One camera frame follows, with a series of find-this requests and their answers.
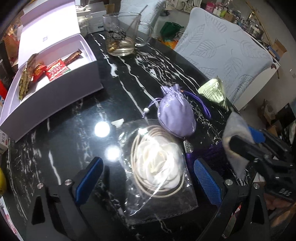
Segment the white bottle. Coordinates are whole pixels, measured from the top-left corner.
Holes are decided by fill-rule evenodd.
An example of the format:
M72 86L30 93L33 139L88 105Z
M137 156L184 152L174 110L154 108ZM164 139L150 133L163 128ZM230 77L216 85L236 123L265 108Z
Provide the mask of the white bottle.
M220 16L222 9L219 8L218 12L216 13L217 16Z
M216 8L213 10L213 14L217 15L217 12L218 12L218 7L216 7Z

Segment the purple drawstring pouch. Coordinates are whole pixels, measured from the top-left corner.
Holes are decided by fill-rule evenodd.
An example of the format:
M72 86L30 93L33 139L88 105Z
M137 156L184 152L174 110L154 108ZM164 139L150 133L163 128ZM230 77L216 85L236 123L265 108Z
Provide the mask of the purple drawstring pouch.
M183 97L180 87L162 86L165 95L159 103L157 117L164 129L176 137L191 136L196 129L193 110L189 102Z

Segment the clear liquid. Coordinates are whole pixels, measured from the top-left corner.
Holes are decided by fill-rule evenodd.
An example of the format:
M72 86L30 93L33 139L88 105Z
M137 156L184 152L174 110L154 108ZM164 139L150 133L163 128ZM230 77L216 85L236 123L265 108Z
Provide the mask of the clear liquid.
M135 41L131 37L125 37L125 39L116 41L106 39L106 47L108 53L113 56L126 56L133 52Z

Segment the blue gripper pad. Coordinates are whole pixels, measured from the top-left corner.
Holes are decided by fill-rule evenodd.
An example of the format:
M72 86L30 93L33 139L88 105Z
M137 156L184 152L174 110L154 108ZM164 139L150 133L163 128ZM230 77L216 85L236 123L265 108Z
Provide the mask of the blue gripper pad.
M195 160L193 168L194 168L194 173L200 185L202 186L205 194L207 195L209 201L211 202L211 204L219 207L220 204L222 203L223 193L222 193L221 187L219 187L219 185L215 182L214 178L210 174L215 171L212 171L212 170L208 171L205 168L205 166L202 164L201 160L199 159Z
M262 132L255 130L254 128L249 126L249 130L252 134L253 140L255 143L265 142L265 137Z
M99 157L95 157L89 166L86 168L84 177L81 179L75 192L75 203L77 206L85 204L91 194L94 186L103 172L104 164L103 160Z

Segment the black marble table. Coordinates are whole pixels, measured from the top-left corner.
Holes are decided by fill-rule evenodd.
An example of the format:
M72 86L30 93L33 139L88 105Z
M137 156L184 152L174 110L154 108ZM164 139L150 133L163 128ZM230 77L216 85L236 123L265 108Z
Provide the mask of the black marble table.
M108 175L102 177L81 209L101 240L120 240L119 237L126 237L126 230L134 238L143 240L196 240L216 211L202 192L197 195L199 207L187 214L145 225L125 223L125 171L118 161L110 159L109 152L118 146L112 122L141 119L151 99L163 96L161 85L178 83L184 90L197 92L208 79L179 54L154 39L129 56L110 56L102 34L89 34L86 40L97 58L104 89L52 115L17 143L9 143L1 167L9 183L4 200L12 221L25 240L28 210L36 185L39 182L61 184L99 156ZM217 144L230 114L203 100L211 112L211 120L205 118L199 104L190 101L197 121L197 130L191 139L194 148ZM155 107L151 108L149 118L157 118ZM95 131L96 124L102 121L110 127L106 137L100 137Z

